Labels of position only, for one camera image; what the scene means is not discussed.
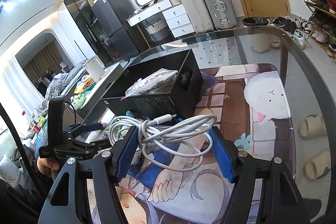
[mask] black box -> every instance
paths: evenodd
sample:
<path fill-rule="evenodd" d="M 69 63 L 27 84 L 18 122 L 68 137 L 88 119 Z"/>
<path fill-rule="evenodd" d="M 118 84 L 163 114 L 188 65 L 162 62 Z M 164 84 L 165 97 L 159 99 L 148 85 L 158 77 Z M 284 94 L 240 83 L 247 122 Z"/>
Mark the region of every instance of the black box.
<path fill-rule="evenodd" d="M 139 78 L 144 79 L 161 68 L 178 74 L 166 93 L 126 97 L 125 91 Z M 129 66 L 102 96 L 106 106 L 117 116 L 130 110 L 136 118 L 153 119 L 176 114 L 171 124 L 194 115 L 203 79 L 192 50 L 176 52 Z"/>

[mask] black cord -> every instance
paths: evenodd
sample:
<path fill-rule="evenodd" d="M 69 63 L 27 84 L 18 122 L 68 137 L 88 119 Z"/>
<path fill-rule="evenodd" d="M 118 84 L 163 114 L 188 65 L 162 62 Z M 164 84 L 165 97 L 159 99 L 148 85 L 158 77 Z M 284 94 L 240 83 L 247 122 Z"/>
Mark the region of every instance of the black cord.
<path fill-rule="evenodd" d="M 17 131 L 15 129 L 15 126 L 13 125 L 11 119 L 9 118 L 7 112 L 5 111 L 5 109 L 3 108 L 2 104 L 0 103 L 0 116 L 2 117 L 3 121 L 5 122 L 8 130 L 11 132 L 13 139 L 15 141 L 15 144 L 17 146 L 17 149 L 20 152 L 20 155 L 22 157 L 23 163 L 26 166 L 26 169 L 28 171 L 28 174 L 31 178 L 31 181 L 33 182 L 34 186 L 36 187 L 37 191 L 39 192 L 39 194 L 41 195 L 41 197 L 44 197 L 43 191 L 40 187 L 40 184 L 38 183 L 37 177 L 33 171 L 33 168 L 29 162 L 29 159 L 27 157 L 27 154 L 25 152 L 25 149 L 23 148 L 23 145 L 21 143 L 20 137 L 17 134 Z"/>
<path fill-rule="evenodd" d="M 77 115 L 76 115 L 76 110 L 75 108 L 73 107 L 73 105 L 69 102 L 69 101 L 65 101 L 68 105 L 71 105 L 72 109 L 73 109 L 73 112 L 75 114 L 75 123 L 77 123 Z"/>

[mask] white dresser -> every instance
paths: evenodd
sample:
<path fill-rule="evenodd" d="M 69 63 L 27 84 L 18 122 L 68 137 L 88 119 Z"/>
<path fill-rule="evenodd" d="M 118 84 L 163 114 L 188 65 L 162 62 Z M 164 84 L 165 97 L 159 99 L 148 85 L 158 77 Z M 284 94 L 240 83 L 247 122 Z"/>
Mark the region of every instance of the white dresser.
<path fill-rule="evenodd" d="M 174 37 L 194 32 L 194 28 L 183 7 L 183 4 L 176 5 L 162 12 L 167 25 L 172 31 Z"/>
<path fill-rule="evenodd" d="M 194 32 L 183 4 L 173 5 L 171 0 L 161 0 L 130 17 L 127 22 L 130 26 L 134 26 L 159 12 L 162 12 L 174 37 Z"/>

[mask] black trash bag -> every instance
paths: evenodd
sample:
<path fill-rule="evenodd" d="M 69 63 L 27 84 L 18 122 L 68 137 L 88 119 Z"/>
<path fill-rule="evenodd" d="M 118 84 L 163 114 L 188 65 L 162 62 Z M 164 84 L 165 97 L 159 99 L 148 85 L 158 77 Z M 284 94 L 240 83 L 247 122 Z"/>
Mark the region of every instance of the black trash bag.
<path fill-rule="evenodd" d="M 246 17 L 242 22 L 246 27 L 266 26 L 268 24 L 265 17 Z"/>

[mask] coiled charging cable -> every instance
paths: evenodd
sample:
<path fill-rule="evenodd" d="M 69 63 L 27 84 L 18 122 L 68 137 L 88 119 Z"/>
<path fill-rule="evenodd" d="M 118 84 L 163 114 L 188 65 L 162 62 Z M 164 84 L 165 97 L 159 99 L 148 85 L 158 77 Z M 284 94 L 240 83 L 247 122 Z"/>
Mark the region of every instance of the coiled charging cable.
<path fill-rule="evenodd" d="M 136 126 L 138 128 L 138 143 L 139 147 L 136 153 L 142 153 L 145 158 L 147 158 L 150 162 L 172 171 L 177 172 L 188 172 L 193 171 L 201 166 L 203 162 L 203 155 L 208 153 L 213 144 L 213 140 L 211 136 L 207 133 L 212 126 L 217 121 L 217 117 L 213 114 L 208 115 L 198 115 L 188 119 L 185 119 L 174 126 L 156 126 L 156 124 L 161 124 L 163 122 L 167 122 L 171 120 L 176 115 L 164 115 L 158 117 L 154 120 L 145 120 L 144 122 L 140 122 L 139 120 L 128 117 L 128 116 L 118 116 L 115 117 L 110 123 L 109 130 L 109 140 L 112 145 L 115 144 L 116 141 L 123 139 L 123 136 L 127 133 L 131 126 Z M 209 147 L 201 152 L 194 145 L 186 142 L 185 140 L 190 139 L 199 134 L 204 134 L 209 140 Z M 196 153 L 195 154 L 185 154 L 179 153 L 175 150 L 172 150 L 165 146 L 167 143 L 179 142 L 184 145 L 187 145 L 193 148 Z M 175 168 L 165 164 L 162 164 L 147 154 L 147 150 L 152 146 L 159 146 L 163 150 L 179 157 L 186 158 L 196 158 L 200 157 L 200 160 L 197 165 L 191 168 Z"/>

